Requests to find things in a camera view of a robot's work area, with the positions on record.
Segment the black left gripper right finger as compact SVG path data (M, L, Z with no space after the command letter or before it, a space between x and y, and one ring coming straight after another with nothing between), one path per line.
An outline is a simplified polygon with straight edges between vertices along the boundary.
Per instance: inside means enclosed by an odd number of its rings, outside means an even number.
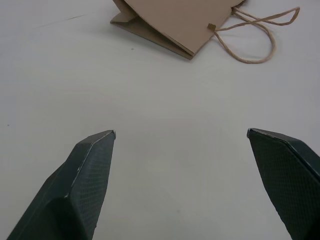
M303 141L250 128L263 186L293 240L320 238L320 157Z

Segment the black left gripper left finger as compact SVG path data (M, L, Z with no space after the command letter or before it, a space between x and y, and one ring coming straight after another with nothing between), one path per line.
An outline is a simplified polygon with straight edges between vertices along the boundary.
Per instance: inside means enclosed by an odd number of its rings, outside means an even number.
M116 133L78 142L43 183L10 240L91 240L106 196Z

